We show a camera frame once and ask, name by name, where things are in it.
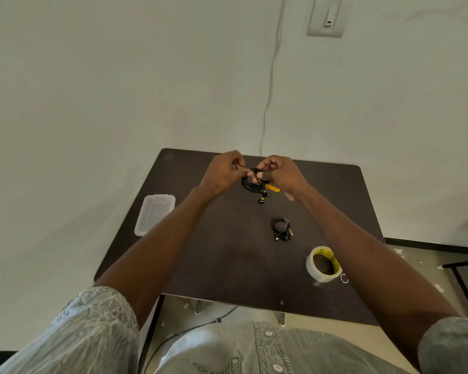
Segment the tiled floor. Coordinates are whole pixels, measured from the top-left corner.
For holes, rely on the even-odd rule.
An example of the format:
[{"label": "tiled floor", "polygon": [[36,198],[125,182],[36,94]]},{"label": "tiled floor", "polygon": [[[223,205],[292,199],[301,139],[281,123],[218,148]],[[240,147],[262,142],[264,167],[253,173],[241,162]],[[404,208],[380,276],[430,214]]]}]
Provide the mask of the tiled floor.
[{"label": "tiled floor", "polygon": [[[392,247],[402,249],[399,255],[403,256],[431,283],[442,288],[443,295],[462,315],[468,317],[468,302],[457,286],[452,272],[438,270],[437,265],[468,260],[468,255],[445,252],[435,252],[422,249]],[[204,302],[200,314],[194,313],[196,300],[166,296],[160,313],[156,330],[153,334],[147,360],[156,351],[157,347],[168,337],[182,331],[213,321],[230,310],[233,306],[220,303]],[[278,322],[271,311],[238,307],[234,312],[223,319],[223,323],[236,324],[250,320],[263,320],[278,326]],[[305,328],[314,331],[323,331],[340,336],[357,346],[371,352],[408,372],[417,371],[395,348],[380,327],[367,326],[339,320],[312,318],[301,315],[286,314],[286,325],[281,328]],[[166,354],[170,346],[179,337],[166,342],[155,353],[147,368],[146,374],[152,373],[158,367],[160,359]]]}]

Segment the denim shirt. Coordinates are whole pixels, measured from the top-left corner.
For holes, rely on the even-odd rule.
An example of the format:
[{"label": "denim shirt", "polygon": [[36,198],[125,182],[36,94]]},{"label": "denim shirt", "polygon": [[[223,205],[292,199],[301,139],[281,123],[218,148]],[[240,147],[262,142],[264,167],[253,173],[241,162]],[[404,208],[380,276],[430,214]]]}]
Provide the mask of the denim shirt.
[{"label": "denim shirt", "polygon": [[[75,297],[49,328],[0,367],[2,373],[137,373],[139,328],[109,287]],[[468,373],[468,319],[438,321],[418,346],[423,373]],[[269,323],[211,324],[181,337],[156,370],[170,373],[405,373],[328,333]]]}]

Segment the patterned sleeve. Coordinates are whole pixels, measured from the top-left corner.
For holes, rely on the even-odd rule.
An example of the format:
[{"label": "patterned sleeve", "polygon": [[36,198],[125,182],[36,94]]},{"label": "patterned sleeve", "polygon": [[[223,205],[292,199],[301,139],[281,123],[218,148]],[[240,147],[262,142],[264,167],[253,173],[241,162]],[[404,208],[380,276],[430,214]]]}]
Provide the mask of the patterned sleeve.
[{"label": "patterned sleeve", "polygon": [[468,319],[439,320],[425,333],[418,346],[424,374],[468,373]]},{"label": "patterned sleeve", "polygon": [[136,373],[137,319],[118,291],[94,287],[62,310],[48,329],[0,366],[1,373]]}]

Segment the shirt button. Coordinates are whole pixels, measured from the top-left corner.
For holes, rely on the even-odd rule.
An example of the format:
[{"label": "shirt button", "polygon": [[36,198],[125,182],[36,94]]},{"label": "shirt button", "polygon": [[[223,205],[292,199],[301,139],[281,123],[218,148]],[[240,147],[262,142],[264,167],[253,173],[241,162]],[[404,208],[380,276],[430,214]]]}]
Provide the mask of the shirt button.
[{"label": "shirt button", "polygon": [[282,368],[282,366],[279,366],[279,365],[272,365],[272,368],[276,371],[276,372],[284,372],[284,369]]}]

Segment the wall switch plate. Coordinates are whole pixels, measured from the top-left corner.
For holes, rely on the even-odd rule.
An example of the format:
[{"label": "wall switch plate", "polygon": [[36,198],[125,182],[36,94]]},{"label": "wall switch plate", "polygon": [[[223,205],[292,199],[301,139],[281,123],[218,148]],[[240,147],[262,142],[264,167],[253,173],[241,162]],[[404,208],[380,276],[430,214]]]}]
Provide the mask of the wall switch plate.
[{"label": "wall switch plate", "polygon": [[314,0],[307,36],[341,37],[351,11],[351,0]]}]

